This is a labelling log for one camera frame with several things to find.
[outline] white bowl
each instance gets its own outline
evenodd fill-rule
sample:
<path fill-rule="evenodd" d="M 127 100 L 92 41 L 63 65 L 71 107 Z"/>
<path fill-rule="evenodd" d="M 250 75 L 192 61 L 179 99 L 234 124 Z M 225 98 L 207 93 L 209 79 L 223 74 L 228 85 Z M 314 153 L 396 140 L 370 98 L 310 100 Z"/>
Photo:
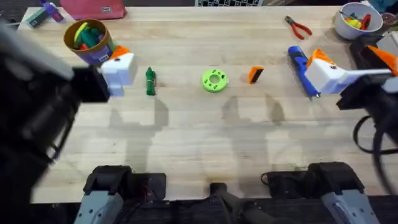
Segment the white bowl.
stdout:
<path fill-rule="evenodd" d="M 351 15 L 351 13 L 355 13 L 355 16 L 358 18 L 365 17 L 366 14 L 371 15 L 371 21 L 369 23 L 369 27 L 367 30 L 360 30 L 355 27 L 350 26 L 344 18 L 345 15 L 337 12 L 335 19 L 335 29 L 338 35 L 342 36 L 344 39 L 353 40 L 363 34 L 372 33 L 377 31 L 383 25 L 383 19 L 374 8 L 367 6 L 358 2 L 347 3 L 340 9 L 345 15 Z"/>

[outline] wooden table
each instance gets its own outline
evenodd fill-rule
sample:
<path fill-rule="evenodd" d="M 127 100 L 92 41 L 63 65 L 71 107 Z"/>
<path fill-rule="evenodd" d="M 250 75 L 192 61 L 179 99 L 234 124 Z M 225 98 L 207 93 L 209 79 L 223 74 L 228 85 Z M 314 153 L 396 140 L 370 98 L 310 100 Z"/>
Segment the wooden table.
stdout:
<path fill-rule="evenodd" d="M 348 42 L 333 30 L 331 7 L 129 7 L 124 19 L 104 21 L 113 39 L 137 56 L 139 69 L 125 97 L 82 105 L 60 160 L 34 194 L 34 202 L 78 202 L 96 166 L 125 164 L 136 172 L 167 174 L 167 199 L 204 198 L 211 182 L 226 182 L 240 197 L 264 197 L 260 175 L 306 168 L 311 162 L 344 161 L 369 194 L 382 194 L 371 156 L 351 137 L 363 110 L 340 111 L 338 95 L 310 101 L 288 62 L 287 48 L 310 55 L 319 47 L 339 66 L 353 68 Z M 25 18 L 37 8 L 29 8 Z M 73 22 L 48 20 L 18 33 L 71 65 L 84 65 L 63 43 Z M 286 15 L 310 27 L 299 40 Z M 264 66 L 255 85 L 245 82 L 254 65 Z M 158 74 L 157 96 L 146 95 L 145 71 Z M 221 93 L 201 87 L 205 70 L 229 76 Z M 372 124 L 361 131 L 369 146 Z M 398 170 L 394 157 L 385 158 Z M 389 173 L 391 179 L 398 173 Z"/>

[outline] green roll of tape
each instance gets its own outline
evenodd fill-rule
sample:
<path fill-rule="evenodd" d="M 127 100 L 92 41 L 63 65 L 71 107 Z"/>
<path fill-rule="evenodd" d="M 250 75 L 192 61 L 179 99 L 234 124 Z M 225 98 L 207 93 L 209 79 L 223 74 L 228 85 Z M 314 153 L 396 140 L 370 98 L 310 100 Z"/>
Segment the green roll of tape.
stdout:
<path fill-rule="evenodd" d="M 228 85 L 228 77 L 221 70 L 207 70 L 201 77 L 201 84 L 206 91 L 218 93 Z"/>

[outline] black metal mount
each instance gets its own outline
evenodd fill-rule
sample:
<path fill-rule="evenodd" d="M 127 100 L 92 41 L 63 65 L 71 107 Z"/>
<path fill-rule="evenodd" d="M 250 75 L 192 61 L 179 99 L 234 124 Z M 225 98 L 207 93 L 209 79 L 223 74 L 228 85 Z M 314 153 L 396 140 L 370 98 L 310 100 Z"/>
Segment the black metal mount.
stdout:
<path fill-rule="evenodd" d="M 254 200 L 238 198 L 228 193 L 227 186 L 224 183 L 210 184 L 210 197 L 219 199 L 229 224 L 295 224 L 287 218 L 274 218 L 266 214 Z"/>
<path fill-rule="evenodd" d="M 330 192 L 341 195 L 343 190 L 364 190 L 354 170 L 344 162 L 313 163 L 307 171 L 268 172 L 265 177 L 274 198 L 320 198 Z"/>
<path fill-rule="evenodd" d="M 120 194 L 123 200 L 145 197 L 163 200 L 166 194 L 165 174 L 134 174 L 129 166 L 98 166 L 88 176 L 83 188 L 85 195 L 94 190 Z"/>

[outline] small orange object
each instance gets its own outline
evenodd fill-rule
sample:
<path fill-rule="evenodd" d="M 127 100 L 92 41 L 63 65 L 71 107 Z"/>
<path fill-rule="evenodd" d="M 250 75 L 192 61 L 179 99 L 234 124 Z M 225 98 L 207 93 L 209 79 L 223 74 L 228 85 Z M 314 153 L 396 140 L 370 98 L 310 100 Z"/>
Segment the small orange object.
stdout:
<path fill-rule="evenodd" d="M 88 50 L 88 47 L 87 47 L 87 45 L 86 45 L 85 43 L 82 43 L 82 44 L 80 45 L 79 50 Z"/>
<path fill-rule="evenodd" d="M 248 75 L 248 83 L 255 84 L 257 82 L 257 79 L 259 79 L 262 71 L 264 71 L 264 68 L 261 66 L 252 67 Z"/>
<path fill-rule="evenodd" d="M 312 60 L 314 59 L 321 59 L 324 60 L 332 65 L 336 65 L 321 49 L 315 49 L 307 62 L 307 68 L 311 65 Z"/>
<path fill-rule="evenodd" d="M 129 49 L 123 47 L 122 45 L 117 45 L 112 56 L 109 59 L 111 60 L 111 59 L 117 58 L 118 56 L 122 56 L 127 53 L 130 53 Z"/>
<path fill-rule="evenodd" d="M 378 49 L 377 47 L 373 47 L 371 45 L 367 45 L 369 49 L 371 49 L 381 60 L 383 60 L 386 65 L 391 69 L 392 73 L 395 76 L 398 76 L 397 71 L 397 57 L 389 52 Z"/>

